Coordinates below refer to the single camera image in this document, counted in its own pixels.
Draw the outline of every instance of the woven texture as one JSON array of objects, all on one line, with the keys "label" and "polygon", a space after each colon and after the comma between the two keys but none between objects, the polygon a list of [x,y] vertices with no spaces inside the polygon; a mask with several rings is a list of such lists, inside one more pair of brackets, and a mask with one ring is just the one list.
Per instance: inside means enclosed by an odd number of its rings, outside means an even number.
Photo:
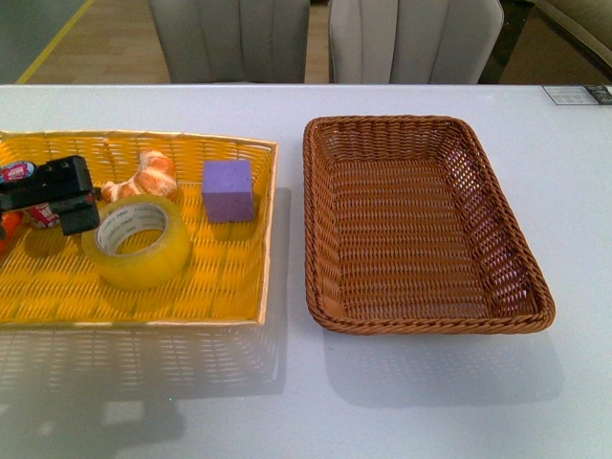
[{"label": "woven texture", "polygon": [[[80,236],[64,237],[60,227],[22,225],[0,253],[0,324],[263,323],[275,143],[131,131],[0,132],[0,164],[18,160],[44,164],[80,155],[95,186],[127,180],[145,149],[160,150],[177,168],[179,192],[174,204],[181,210],[193,244],[183,272],[148,291],[116,290],[100,280],[83,255]],[[251,161],[256,212],[252,222],[212,225],[207,221],[201,194],[204,161],[224,159]],[[134,251],[143,241],[152,242],[151,234],[134,236],[122,251]]]},{"label": "woven texture", "polygon": [[304,133],[306,293],[350,334],[529,333],[555,305],[471,128],[330,117]]}]

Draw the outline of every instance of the white table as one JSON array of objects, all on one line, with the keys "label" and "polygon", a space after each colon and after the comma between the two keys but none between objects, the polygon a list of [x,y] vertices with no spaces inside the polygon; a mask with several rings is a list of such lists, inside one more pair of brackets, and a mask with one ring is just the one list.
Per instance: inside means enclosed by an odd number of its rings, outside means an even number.
[{"label": "white table", "polygon": [[[474,128],[556,300],[550,329],[369,338],[311,319],[301,136],[340,114]],[[540,87],[0,87],[2,130],[280,148],[266,325],[3,332],[0,457],[612,458],[611,126],[612,107],[556,106]]]}]

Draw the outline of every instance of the croissant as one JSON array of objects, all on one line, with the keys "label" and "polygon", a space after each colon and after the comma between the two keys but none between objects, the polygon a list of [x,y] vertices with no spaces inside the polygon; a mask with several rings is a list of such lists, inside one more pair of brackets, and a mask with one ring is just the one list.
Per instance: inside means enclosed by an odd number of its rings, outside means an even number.
[{"label": "croissant", "polygon": [[138,169],[129,180],[104,184],[102,198],[107,203],[134,194],[155,194],[172,199],[176,190],[176,167],[172,160],[159,151],[147,150],[141,153]]}]

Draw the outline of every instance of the purple foam cube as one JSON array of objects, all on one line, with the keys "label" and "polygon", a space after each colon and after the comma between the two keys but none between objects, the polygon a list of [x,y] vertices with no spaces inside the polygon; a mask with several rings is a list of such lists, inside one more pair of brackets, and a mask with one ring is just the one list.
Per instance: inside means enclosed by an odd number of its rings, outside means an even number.
[{"label": "purple foam cube", "polygon": [[210,223],[254,218],[250,161],[206,161],[202,176],[202,199]]}]

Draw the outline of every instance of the white chair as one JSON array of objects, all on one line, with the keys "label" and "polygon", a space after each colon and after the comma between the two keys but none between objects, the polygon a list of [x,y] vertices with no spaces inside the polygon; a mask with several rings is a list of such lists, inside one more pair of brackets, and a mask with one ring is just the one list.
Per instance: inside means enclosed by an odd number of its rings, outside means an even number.
[{"label": "white chair", "polygon": [[332,0],[330,81],[477,83],[503,19],[498,0]]},{"label": "white chair", "polygon": [[149,0],[173,83],[303,83],[309,0]]}]

